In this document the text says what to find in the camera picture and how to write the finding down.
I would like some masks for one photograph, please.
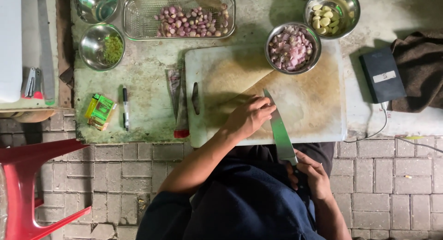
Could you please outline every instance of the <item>pen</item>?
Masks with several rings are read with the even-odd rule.
[[[125,112],[123,113],[123,124],[125,125],[126,131],[129,132],[129,110],[128,110],[128,92],[123,86],[123,106],[125,107]]]

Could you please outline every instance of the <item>wire mesh basket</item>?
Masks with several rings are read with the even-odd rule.
[[[225,3],[229,15],[228,33],[222,36],[206,37],[158,37],[157,31],[160,20],[154,15],[159,14],[162,7],[179,5],[183,11],[201,6],[203,10],[217,14],[220,6]],[[220,28],[222,19],[215,16],[215,28]],[[222,39],[234,32],[235,28],[235,0],[125,0],[122,14],[123,33],[132,40],[175,40],[175,39]]]

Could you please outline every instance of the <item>navy blue shirt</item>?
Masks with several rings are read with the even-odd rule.
[[[191,203],[188,195],[160,192],[148,206],[136,240],[324,240],[310,216],[284,165],[225,158]]]

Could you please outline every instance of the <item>stainless steel bowl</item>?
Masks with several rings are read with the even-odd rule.
[[[88,24],[109,22],[117,16],[119,0],[74,0],[75,10]]]
[[[109,63],[105,60],[105,40],[110,36],[118,37],[123,43],[123,53],[119,61]],[[115,68],[125,55],[125,39],[122,33],[111,24],[92,25],[86,29],[80,39],[78,51],[81,60],[95,71],[105,72]]]
[[[284,71],[282,69],[279,69],[275,66],[275,64],[272,62],[271,57],[269,56],[269,42],[274,38],[275,35],[281,33],[286,26],[296,26],[302,29],[302,33],[305,34],[306,39],[308,39],[312,43],[312,55],[309,61],[303,66],[301,69],[295,71],[295,72],[288,72]],[[287,75],[299,75],[302,73],[305,73],[317,64],[318,59],[320,58],[320,53],[322,52],[322,43],[320,42],[320,38],[318,37],[318,34],[315,32],[315,30],[310,27],[309,25],[302,23],[302,22],[289,22],[285,24],[281,24],[279,26],[276,26],[268,35],[268,40],[266,41],[266,44],[264,45],[264,53],[266,55],[266,59],[268,60],[269,64],[279,72]]]
[[[321,39],[339,39],[347,36],[354,30],[360,19],[360,3],[358,0],[308,0],[304,7],[303,18],[305,23],[309,25],[312,24],[314,16],[312,7],[315,5],[329,6],[340,15],[337,33],[328,33],[325,36],[320,35]]]

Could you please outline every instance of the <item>metal ruler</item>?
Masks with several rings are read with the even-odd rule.
[[[46,105],[55,103],[54,64],[52,62],[46,0],[37,0],[40,33],[40,69],[43,72],[43,97]]]

